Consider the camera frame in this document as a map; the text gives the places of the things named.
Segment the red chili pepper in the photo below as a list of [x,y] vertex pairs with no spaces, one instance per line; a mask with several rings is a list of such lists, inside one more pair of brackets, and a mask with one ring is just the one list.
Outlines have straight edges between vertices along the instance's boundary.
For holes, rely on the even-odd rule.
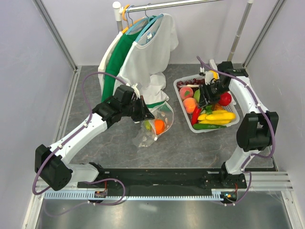
[[191,125],[194,125],[197,123],[201,110],[202,109],[199,108],[198,106],[195,107],[193,114],[192,114]]

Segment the red apple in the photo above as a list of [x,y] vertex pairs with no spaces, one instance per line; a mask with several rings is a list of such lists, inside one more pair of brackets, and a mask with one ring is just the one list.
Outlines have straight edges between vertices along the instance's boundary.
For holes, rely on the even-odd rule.
[[218,102],[221,106],[228,106],[232,101],[232,96],[230,93],[226,92],[220,96],[220,100]]

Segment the green lime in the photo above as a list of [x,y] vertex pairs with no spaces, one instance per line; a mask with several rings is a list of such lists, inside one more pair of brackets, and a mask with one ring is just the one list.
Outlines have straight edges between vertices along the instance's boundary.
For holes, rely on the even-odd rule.
[[146,128],[146,130],[151,132],[152,131],[152,126],[151,126],[150,122],[146,120],[143,123],[144,123],[144,127]]

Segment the clear zip top bag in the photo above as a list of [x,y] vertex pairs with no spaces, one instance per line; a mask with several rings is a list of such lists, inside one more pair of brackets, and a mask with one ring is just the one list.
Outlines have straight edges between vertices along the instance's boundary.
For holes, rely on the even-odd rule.
[[132,140],[136,147],[149,147],[173,125],[173,109],[167,102],[150,108],[150,112],[154,119],[142,121],[138,135]]

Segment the orange fruit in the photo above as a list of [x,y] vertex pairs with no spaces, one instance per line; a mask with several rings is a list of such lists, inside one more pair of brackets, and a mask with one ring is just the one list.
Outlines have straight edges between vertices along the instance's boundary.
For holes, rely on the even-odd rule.
[[154,126],[156,135],[160,135],[165,131],[165,122],[161,119],[155,119]]

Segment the peach with green leaf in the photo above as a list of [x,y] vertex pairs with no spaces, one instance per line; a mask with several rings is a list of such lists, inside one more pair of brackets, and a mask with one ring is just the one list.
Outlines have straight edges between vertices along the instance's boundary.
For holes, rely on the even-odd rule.
[[193,90],[191,87],[184,86],[179,90],[180,98],[184,101],[187,98],[193,97]]

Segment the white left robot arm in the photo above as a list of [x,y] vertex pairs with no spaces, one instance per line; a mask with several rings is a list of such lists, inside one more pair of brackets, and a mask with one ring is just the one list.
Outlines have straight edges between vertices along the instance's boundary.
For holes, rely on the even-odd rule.
[[89,182],[101,187],[105,177],[93,164],[72,165],[76,154],[97,135],[130,117],[135,123],[154,119],[149,111],[140,86],[120,85],[114,95],[96,105],[88,117],[69,134],[51,146],[40,145],[35,150],[34,169],[38,177],[54,191],[63,189],[70,182]]

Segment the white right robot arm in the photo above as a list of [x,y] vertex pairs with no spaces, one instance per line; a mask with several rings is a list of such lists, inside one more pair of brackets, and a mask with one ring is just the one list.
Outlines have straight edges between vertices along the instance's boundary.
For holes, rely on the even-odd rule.
[[[279,121],[277,112],[270,112],[257,98],[245,69],[235,69],[231,61],[217,65],[213,72],[219,79],[205,79],[199,86],[199,107],[206,108],[220,102],[220,96],[232,92],[243,112],[243,120],[236,133],[237,148],[232,156],[222,164],[218,182],[228,188],[237,185],[249,187],[245,183],[245,167],[254,157],[270,158],[275,151],[275,132]],[[271,147],[269,155],[260,153]]]

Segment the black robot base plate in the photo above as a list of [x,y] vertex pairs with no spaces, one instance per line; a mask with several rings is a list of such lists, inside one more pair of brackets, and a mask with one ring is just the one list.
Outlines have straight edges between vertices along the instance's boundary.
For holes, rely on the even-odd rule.
[[230,175],[224,168],[102,168],[95,184],[79,182],[78,188],[106,188],[111,194],[202,194],[212,189],[244,189],[244,174]]

